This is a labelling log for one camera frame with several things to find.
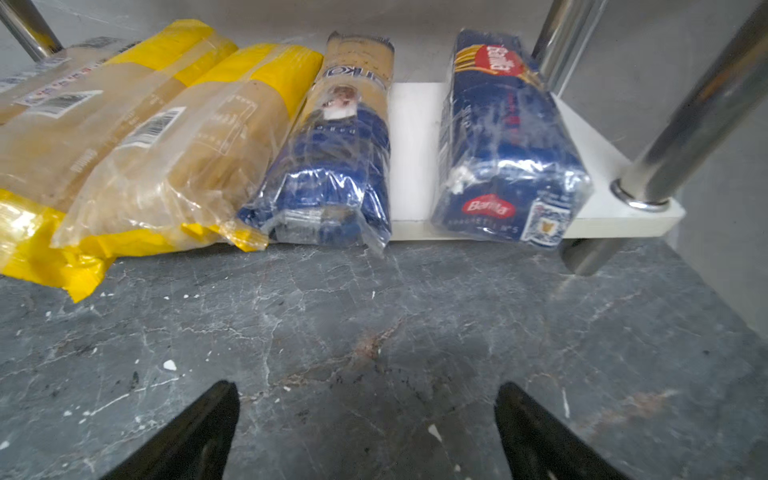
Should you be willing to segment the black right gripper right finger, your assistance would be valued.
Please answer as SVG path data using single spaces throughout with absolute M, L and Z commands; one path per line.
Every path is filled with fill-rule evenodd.
M 514 479 L 628 479 L 514 382 L 500 386 L 494 416 Z

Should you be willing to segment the yellow end spaghetti bag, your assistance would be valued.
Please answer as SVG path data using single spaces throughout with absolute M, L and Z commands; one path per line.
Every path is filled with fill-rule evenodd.
M 280 152 L 322 62 L 296 44 L 227 57 L 99 162 L 53 245 L 104 258 L 214 243 L 265 249 L 267 237 L 237 213 Z
M 98 163 L 236 49 L 199 20 L 177 20 L 2 125 L 2 275 L 74 302 L 93 293 L 112 258 L 55 248 L 53 234 Z

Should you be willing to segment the dark blue clear pasta bag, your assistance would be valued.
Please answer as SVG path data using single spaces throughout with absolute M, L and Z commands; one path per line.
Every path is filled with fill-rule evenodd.
M 1 124 L 84 78 L 138 41 L 94 37 L 53 54 L 29 69 L 1 79 Z

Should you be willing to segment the blue Barilla spaghetti box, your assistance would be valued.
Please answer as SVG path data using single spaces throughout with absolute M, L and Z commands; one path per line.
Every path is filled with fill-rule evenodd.
M 443 108 L 432 225 L 474 240 L 554 249 L 592 192 L 519 38 L 461 30 Z

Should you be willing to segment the blue clear spaghetti bag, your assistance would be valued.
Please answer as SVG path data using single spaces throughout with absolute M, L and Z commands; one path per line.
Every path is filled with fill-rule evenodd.
M 388 98 L 395 49 L 332 33 L 283 148 L 239 219 L 278 243 L 380 253 L 392 235 Z

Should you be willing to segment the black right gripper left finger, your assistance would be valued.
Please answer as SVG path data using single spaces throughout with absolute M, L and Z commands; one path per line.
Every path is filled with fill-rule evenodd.
M 106 479 L 221 479 L 240 413 L 236 384 L 213 384 Z

